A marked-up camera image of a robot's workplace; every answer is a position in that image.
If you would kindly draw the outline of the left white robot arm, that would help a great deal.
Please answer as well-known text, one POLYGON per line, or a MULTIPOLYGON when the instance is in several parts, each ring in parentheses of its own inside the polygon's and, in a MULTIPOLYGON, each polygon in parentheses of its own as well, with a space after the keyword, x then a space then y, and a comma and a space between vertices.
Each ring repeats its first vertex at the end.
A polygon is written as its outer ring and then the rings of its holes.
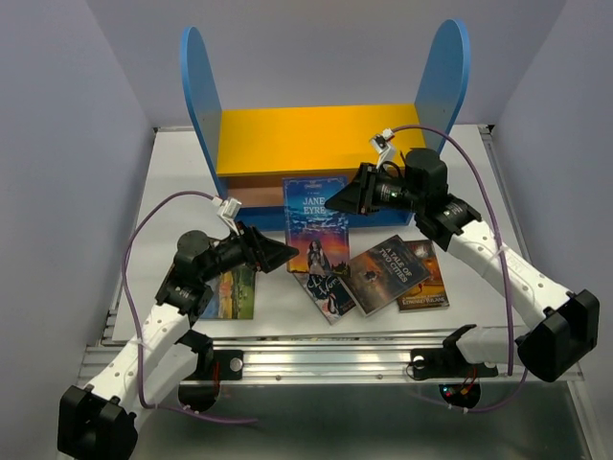
POLYGON ((129 458, 148 414, 181 380, 213 368, 213 341, 193 328, 214 296, 211 281, 242 265, 269 273, 298 253, 243 224, 222 240, 199 230, 183 234, 135 335, 94 378, 61 397, 58 450, 74 459, 129 458))

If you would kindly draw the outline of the Jane Eyre blue book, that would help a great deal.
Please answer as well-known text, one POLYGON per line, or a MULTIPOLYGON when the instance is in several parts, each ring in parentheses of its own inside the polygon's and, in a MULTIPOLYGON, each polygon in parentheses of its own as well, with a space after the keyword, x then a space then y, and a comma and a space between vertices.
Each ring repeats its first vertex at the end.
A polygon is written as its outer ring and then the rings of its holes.
POLYGON ((326 202, 348 184, 344 175, 283 180, 285 241, 299 250, 287 263, 293 273, 348 276, 349 221, 326 202))

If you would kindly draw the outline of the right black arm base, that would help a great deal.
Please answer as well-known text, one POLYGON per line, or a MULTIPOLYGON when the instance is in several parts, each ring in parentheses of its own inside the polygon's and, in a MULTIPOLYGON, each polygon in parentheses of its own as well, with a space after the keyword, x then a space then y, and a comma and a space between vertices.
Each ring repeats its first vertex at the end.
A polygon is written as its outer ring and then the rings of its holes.
POLYGON ((499 375, 496 366, 468 363, 459 352, 445 348, 413 350, 404 373, 414 381, 441 380, 439 392, 443 403, 464 412, 475 409, 481 399, 480 379, 499 375))

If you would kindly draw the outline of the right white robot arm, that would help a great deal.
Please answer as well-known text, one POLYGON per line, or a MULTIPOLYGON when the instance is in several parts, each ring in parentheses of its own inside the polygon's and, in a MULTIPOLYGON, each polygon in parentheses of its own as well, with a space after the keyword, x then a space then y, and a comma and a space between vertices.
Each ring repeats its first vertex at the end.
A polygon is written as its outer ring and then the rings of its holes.
POLYGON ((469 324, 438 348, 416 350, 414 379, 455 378, 471 366, 519 362, 538 379, 553 382, 596 347, 597 297, 552 281, 503 243, 473 207, 448 191, 447 166, 435 151, 412 150, 398 176, 361 164, 326 206, 360 216, 381 209, 412 213, 428 240, 470 267, 521 317, 519 329, 497 333, 469 324))

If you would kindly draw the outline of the A Tale of Two Cities book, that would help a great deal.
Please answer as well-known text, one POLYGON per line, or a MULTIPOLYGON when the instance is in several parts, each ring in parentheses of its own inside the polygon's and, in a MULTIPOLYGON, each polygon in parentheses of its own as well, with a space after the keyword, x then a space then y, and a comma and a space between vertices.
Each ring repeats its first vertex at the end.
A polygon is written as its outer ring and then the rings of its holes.
POLYGON ((429 277, 429 270, 399 236, 350 260, 342 283, 365 316, 371 316, 429 277))

